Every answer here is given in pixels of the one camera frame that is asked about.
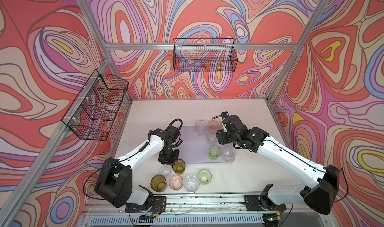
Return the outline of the olive brown glass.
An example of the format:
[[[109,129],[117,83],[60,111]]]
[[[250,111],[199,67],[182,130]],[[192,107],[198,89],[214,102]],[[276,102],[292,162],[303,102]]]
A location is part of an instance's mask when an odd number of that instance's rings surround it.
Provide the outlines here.
[[[172,165],[172,169],[173,171],[178,174],[178,175],[181,175],[184,173],[185,171],[185,168],[186,168],[186,163],[179,159],[177,160],[173,165]]]

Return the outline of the clear faceted glass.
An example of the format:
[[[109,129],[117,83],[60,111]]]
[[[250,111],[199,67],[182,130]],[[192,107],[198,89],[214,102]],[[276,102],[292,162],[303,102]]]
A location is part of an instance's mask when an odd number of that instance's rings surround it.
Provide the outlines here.
[[[235,160],[235,156],[237,154],[236,149],[233,145],[224,145],[221,147],[222,150],[222,160],[227,163],[231,163]]]

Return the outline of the pink dimpled cup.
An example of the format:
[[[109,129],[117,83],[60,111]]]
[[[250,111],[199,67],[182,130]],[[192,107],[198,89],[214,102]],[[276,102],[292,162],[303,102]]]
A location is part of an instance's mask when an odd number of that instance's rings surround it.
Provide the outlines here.
[[[208,122],[208,132],[210,134],[215,135],[219,128],[220,124],[217,121],[211,120]]]

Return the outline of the clear textured glass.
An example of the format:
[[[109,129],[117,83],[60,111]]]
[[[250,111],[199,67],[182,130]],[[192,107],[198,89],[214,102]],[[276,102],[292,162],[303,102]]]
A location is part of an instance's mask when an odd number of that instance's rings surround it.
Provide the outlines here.
[[[215,133],[207,132],[206,134],[207,143],[209,145],[216,145],[218,143],[218,139]]]

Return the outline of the bright green glass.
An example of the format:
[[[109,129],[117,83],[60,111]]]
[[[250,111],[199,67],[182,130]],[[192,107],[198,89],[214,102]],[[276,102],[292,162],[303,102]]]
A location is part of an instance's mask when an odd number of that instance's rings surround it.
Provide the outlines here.
[[[209,148],[209,158],[211,160],[217,160],[219,158],[219,156],[221,155],[222,153],[222,150],[219,146],[210,146]]]

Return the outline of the pale green dimpled cup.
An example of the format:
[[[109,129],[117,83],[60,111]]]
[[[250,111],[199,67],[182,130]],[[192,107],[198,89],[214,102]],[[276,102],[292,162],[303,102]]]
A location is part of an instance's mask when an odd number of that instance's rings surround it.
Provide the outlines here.
[[[224,129],[225,129],[224,124],[223,124],[223,120],[220,120],[220,129],[221,129],[221,130],[224,130]]]

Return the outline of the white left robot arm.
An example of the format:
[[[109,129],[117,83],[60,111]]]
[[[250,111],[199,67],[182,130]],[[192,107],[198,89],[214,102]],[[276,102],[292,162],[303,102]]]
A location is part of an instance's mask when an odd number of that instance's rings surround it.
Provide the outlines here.
[[[135,187],[134,174],[156,154],[159,154],[158,161],[162,165],[173,166],[179,159],[180,151],[176,147],[182,142],[180,130],[180,127],[169,125],[165,130],[149,131],[147,140],[130,153],[105,160],[95,185],[96,194],[116,208],[125,204],[149,208],[152,192]]]

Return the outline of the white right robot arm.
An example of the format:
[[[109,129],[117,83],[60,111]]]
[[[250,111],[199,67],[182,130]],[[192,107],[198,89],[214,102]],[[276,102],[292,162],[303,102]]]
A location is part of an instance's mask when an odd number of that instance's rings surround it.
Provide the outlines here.
[[[319,214],[330,214],[339,192],[341,171],[338,168],[325,167],[302,157],[266,131],[247,128],[238,116],[222,112],[218,117],[223,126],[216,132],[220,145],[232,144],[236,149],[267,157],[301,180],[295,186],[266,185],[258,197],[262,209],[285,204],[307,205]]]

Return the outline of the lilac plastic tray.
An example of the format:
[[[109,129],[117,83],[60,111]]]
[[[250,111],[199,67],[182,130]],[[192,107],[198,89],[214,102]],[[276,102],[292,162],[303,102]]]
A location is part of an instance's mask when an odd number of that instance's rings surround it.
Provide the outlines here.
[[[186,164],[226,163],[222,160],[221,155],[217,160],[209,158],[209,148],[214,145],[207,143],[206,134],[198,136],[195,127],[182,127],[181,139],[183,142],[178,147],[179,159],[184,160]],[[216,146],[221,148],[224,145],[217,143]]]

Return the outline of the small clear glass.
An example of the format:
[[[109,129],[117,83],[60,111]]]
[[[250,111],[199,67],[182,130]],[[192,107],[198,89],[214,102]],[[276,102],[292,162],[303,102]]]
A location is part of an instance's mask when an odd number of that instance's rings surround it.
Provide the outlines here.
[[[160,175],[164,176],[164,177],[167,177],[171,174],[172,172],[172,167],[169,166],[169,165],[163,165],[160,167],[160,170],[159,170],[159,173]]]

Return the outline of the pink clear glass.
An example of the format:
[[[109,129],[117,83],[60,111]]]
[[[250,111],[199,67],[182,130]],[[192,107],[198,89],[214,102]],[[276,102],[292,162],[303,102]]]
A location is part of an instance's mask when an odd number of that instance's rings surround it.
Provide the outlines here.
[[[172,190],[178,191],[184,185],[184,179],[180,175],[173,175],[169,179],[169,186]]]

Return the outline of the large olive green glass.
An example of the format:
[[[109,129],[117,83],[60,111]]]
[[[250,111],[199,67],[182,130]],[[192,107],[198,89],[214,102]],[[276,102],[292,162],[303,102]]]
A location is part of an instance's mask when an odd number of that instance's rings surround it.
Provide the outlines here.
[[[163,175],[155,175],[150,182],[152,190],[161,193],[167,187],[167,180]]]

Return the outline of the clear ribbed glass front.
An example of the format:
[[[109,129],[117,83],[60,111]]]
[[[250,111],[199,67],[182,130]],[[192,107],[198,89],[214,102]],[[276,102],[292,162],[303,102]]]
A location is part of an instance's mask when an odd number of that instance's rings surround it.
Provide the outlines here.
[[[184,188],[188,193],[195,193],[200,187],[200,181],[196,175],[188,175],[184,180]]]

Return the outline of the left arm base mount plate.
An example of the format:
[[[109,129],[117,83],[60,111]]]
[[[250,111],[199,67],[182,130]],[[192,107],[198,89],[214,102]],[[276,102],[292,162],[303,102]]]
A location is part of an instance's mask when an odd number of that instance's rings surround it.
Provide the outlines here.
[[[126,213],[150,213],[152,215],[161,214],[166,211],[166,196],[154,196],[145,201],[143,205],[126,204]]]

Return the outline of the aluminium front rail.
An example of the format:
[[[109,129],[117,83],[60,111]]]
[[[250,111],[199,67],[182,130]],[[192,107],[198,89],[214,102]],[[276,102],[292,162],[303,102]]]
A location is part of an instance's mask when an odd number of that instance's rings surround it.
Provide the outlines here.
[[[218,194],[168,194],[166,212],[168,213],[215,213],[244,212],[244,195],[239,193]]]

